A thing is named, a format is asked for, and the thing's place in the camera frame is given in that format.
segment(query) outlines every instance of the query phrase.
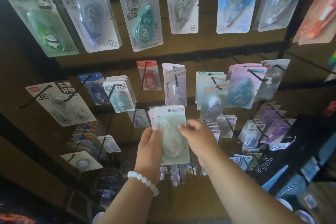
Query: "panda illustration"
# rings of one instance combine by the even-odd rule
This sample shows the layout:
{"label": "panda illustration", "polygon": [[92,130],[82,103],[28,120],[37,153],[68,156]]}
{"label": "panda illustration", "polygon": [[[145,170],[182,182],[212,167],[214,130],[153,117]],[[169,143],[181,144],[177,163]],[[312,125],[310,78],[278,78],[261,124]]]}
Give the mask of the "panda illustration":
{"label": "panda illustration", "polygon": [[36,0],[36,1],[38,3],[39,8],[48,12],[51,11],[52,7],[49,0]]}
{"label": "panda illustration", "polygon": [[47,41],[47,43],[49,44],[49,46],[53,49],[57,49],[60,47],[60,42],[57,40],[56,37],[46,34],[45,35],[45,40]]}

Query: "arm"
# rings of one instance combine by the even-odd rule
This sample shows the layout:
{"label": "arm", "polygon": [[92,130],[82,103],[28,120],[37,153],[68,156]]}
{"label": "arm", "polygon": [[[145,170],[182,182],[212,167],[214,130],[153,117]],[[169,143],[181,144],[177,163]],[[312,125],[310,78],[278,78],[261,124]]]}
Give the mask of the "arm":
{"label": "arm", "polygon": [[[135,171],[155,186],[160,180],[160,131],[146,128],[136,156]],[[97,224],[145,224],[153,192],[136,178],[129,178]]]}
{"label": "arm", "polygon": [[187,127],[180,125],[180,132],[188,139],[199,163],[207,171],[233,223],[305,223],[229,159],[207,125],[198,120],[188,120]]}

